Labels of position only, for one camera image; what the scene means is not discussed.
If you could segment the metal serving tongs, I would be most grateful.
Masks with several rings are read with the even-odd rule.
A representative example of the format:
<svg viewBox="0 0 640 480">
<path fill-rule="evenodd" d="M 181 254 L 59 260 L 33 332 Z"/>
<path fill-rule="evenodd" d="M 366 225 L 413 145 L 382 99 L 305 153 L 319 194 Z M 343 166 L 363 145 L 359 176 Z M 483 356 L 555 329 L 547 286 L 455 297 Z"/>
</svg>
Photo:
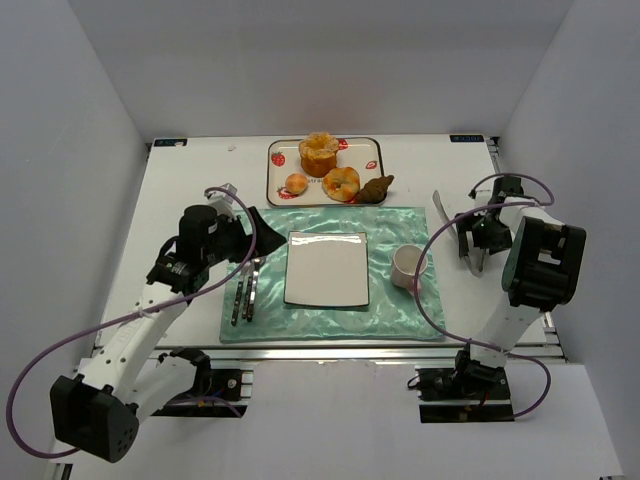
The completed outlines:
<svg viewBox="0 0 640 480">
<path fill-rule="evenodd" d="M 438 190 L 435 190 L 432 194 L 432 202 L 439 214 L 440 219 L 444 222 L 447 223 L 451 220 L 451 218 L 449 217 L 449 215 L 447 214 L 442 201 L 441 201 L 441 197 L 440 197 L 440 193 Z M 449 232 L 450 237 L 456 242 L 457 246 L 460 246 L 460 242 L 459 242 L 459 238 L 458 238 L 458 233 L 456 230 L 456 227 L 454 225 L 451 225 L 448 227 L 447 231 Z M 480 277 L 483 273 L 483 267 L 482 266 L 478 266 L 474 263 L 474 260 L 472 259 L 472 257 L 469 254 L 465 254 L 461 257 L 461 260 L 466 264 L 469 272 L 475 276 L 475 277 Z"/>
</svg>

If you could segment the sugared orange bundt bread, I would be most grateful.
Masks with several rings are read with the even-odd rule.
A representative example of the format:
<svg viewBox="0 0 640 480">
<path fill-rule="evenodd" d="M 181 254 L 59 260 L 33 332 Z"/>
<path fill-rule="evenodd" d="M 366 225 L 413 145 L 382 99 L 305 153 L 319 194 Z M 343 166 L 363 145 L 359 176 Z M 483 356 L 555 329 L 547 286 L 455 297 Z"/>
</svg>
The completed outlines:
<svg viewBox="0 0 640 480">
<path fill-rule="evenodd" d="M 298 145 L 302 169 L 314 178 L 337 167 L 338 139 L 328 132 L 313 132 Z"/>
</svg>

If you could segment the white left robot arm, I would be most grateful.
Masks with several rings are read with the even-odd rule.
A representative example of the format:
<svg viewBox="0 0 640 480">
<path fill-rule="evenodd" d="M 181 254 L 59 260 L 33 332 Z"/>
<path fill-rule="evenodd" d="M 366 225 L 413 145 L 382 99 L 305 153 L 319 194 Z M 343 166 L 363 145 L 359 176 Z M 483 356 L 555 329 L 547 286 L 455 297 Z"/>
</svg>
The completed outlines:
<svg viewBox="0 0 640 480">
<path fill-rule="evenodd" d="M 178 233 L 160 248 L 136 304 L 136 319 L 120 325 L 99 353 L 72 377 L 50 389 L 57 440 L 115 463 L 131 448 L 143 421 L 174 399 L 203 396 L 211 386 L 210 358 L 181 347 L 160 357 L 152 371 L 149 355 L 192 295 L 220 262 L 241 264 L 285 245 L 255 208 L 246 233 L 232 212 L 211 205 L 186 208 Z"/>
</svg>

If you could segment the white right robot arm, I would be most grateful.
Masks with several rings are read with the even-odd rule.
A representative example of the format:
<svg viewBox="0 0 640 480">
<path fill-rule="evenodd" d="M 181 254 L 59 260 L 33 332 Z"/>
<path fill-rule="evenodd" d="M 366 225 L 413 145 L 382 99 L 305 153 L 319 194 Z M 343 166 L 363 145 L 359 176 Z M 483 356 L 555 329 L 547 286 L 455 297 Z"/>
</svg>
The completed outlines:
<svg viewBox="0 0 640 480">
<path fill-rule="evenodd" d="M 529 326 L 573 298 L 587 232 L 550 216 L 544 203 L 525 194 L 523 176 L 493 174 L 490 191 L 474 186 L 469 197 L 478 209 L 455 216 L 459 257 L 474 273 L 469 258 L 508 254 L 501 276 L 501 297 L 476 336 L 456 355 L 456 381 L 471 389 L 492 387 L 504 374 L 507 354 Z"/>
</svg>

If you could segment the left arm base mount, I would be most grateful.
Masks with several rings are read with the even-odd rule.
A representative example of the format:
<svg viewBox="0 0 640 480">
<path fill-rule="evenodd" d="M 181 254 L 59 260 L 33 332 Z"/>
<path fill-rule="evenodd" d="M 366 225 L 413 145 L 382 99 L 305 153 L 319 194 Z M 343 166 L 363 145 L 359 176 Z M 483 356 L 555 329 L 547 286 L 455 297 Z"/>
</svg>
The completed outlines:
<svg viewBox="0 0 640 480">
<path fill-rule="evenodd" d="M 211 358 L 195 348 L 162 353 L 158 363 L 186 360 L 196 368 L 193 386 L 154 413 L 173 418 L 241 418 L 252 394 L 254 372 L 249 367 L 211 364 Z"/>
</svg>

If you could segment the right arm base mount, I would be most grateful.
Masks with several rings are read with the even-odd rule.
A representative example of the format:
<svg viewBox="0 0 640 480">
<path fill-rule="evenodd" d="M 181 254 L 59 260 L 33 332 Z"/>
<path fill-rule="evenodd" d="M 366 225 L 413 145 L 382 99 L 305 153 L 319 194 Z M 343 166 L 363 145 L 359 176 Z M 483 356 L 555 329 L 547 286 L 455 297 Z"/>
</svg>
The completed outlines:
<svg viewBox="0 0 640 480">
<path fill-rule="evenodd" d="M 463 380 L 454 368 L 419 368 L 407 381 L 418 395 L 422 424 L 512 422 L 514 410 L 504 371 L 495 382 Z"/>
</svg>

